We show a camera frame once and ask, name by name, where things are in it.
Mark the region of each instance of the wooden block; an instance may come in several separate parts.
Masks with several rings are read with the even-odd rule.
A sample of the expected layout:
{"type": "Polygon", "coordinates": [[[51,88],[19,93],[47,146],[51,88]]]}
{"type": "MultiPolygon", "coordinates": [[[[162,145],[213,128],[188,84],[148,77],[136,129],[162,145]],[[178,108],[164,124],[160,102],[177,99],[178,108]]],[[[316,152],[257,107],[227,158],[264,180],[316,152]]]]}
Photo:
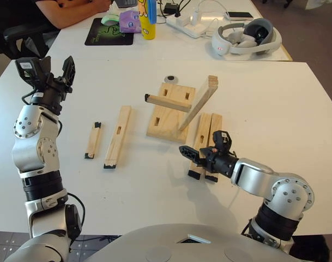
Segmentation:
{"type": "Polygon", "coordinates": [[[197,92],[194,102],[192,103],[190,111],[184,116],[179,125],[179,130],[184,130],[208,99],[218,89],[218,77],[209,75],[207,80],[204,82],[200,90],[197,92]]]}
{"type": "Polygon", "coordinates": [[[88,146],[86,152],[84,154],[84,158],[94,158],[96,145],[98,142],[99,134],[100,134],[101,122],[93,123],[92,130],[90,131],[88,146]]]}
{"type": "MultiPolygon", "coordinates": [[[[218,130],[222,130],[222,116],[218,114],[212,114],[212,120],[210,122],[210,131],[208,136],[208,146],[214,146],[213,133],[218,130]]],[[[218,173],[212,174],[210,172],[206,172],[204,178],[213,182],[218,182],[218,173]]]]}
{"type": "Polygon", "coordinates": [[[118,157],[123,144],[124,135],[126,133],[131,107],[128,105],[121,106],[115,131],[113,133],[110,146],[106,152],[104,168],[116,168],[118,157]]]}
{"type": "MultiPolygon", "coordinates": [[[[200,150],[200,148],[207,147],[210,121],[211,121],[210,114],[205,114],[205,113],[201,114],[194,143],[194,149],[198,151],[200,150]]],[[[202,167],[196,166],[196,164],[191,162],[188,172],[189,176],[197,180],[200,180],[201,175],[205,175],[205,173],[206,171],[202,167]]]]}
{"type": "MultiPolygon", "coordinates": [[[[195,90],[193,87],[162,83],[159,96],[191,104],[195,97],[195,90]]],[[[184,144],[188,128],[184,128],[183,131],[178,130],[179,122],[184,115],[184,112],[156,105],[146,135],[184,144]]]]}
{"type": "Polygon", "coordinates": [[[165,97],[153,96],[151,94],[145,94],[145,102],[179,110],[182,112],[189,112],[191,109],[191,105],[189,103],[183,103],[165,97]]]}

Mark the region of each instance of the purple package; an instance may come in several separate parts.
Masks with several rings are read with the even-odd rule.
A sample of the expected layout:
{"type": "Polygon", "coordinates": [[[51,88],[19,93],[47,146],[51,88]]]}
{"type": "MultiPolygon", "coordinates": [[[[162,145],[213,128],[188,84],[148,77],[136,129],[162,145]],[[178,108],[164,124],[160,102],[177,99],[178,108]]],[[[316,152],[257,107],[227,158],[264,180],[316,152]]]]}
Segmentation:
{"type": "Polygon", "coordinates": [[[120,13],[120,32],[121,33],[141,33],[139,12],[128,10],[120,13]]]}

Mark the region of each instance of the vr headset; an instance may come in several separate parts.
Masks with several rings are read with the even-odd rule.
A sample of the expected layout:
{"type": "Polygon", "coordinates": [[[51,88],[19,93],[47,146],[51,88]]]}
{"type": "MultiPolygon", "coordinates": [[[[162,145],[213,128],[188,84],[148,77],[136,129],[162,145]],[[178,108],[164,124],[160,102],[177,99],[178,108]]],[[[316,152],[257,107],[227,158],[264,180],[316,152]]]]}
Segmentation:
{"type": "Polygon", "coordinates": [[[227,53],[239,55],[246,53],[272,53],[276,51],[282,43],[282,37],[273,27],[272,23],[264,18],[254,19],[247,25],[244,23],[232,23],[221,26],[213,33],[212,47],[214,51],[223,56],[227,53]],[[230,33],[224,37],[223,31],[231,28],[243,28],[230,33]]]}

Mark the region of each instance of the smartphone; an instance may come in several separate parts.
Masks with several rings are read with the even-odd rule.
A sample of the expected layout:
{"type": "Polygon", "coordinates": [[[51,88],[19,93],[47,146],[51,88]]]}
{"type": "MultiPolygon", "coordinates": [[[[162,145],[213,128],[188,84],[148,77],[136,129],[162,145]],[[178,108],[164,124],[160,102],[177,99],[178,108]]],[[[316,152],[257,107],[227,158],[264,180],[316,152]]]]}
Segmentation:
{"type": "Polygon", "coordinates": [[[228,20],[251,20],[251,19],[253,19],[253,16],[248,12],[227,12],[227,13],[225,13],[225,17],[228,20]]]}

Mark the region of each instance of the label sticker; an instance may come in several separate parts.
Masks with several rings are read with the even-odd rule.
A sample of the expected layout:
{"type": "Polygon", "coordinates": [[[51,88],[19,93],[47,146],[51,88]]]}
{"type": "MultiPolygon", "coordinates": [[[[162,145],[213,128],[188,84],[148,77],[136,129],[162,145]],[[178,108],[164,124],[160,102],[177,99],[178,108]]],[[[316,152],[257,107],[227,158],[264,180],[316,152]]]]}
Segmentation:
{"type": "Polygon", "coordinates": [[[32,69],[33,68],[29,62],[19,63],[19,64],[20,64],[20,67],[23,69],[32,69]]]}
{"type": "Polygon", "coordinates": [[[33,97],[44,97],[44,94],[41,92],[34,93],[33,97]]]}

